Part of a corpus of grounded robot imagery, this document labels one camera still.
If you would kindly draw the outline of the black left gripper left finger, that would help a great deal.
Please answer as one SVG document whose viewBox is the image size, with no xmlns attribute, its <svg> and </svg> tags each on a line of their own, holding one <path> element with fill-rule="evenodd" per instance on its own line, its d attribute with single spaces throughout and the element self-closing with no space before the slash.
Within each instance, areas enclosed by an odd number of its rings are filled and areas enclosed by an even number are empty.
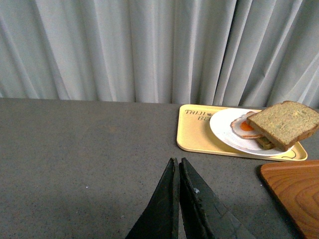
<svg viewBox="0 0 319 239">
<path fill-rule="evenodd" d="M 179 227 L 180 174 L 176 158 L 171 158 L 143 213 L 126 238 L 176 239 Z"/>
</svg>

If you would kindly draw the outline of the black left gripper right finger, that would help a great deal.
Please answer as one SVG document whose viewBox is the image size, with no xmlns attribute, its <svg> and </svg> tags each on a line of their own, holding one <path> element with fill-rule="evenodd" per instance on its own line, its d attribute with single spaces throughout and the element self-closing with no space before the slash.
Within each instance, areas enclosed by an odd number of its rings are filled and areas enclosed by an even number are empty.
<svg viewBox="0 0 319 239">
<path fill-rule="evenodd" d="M 186 158 L 181 159 L 180 206 L 188 239 L 254 239 Z"/>
</svg>

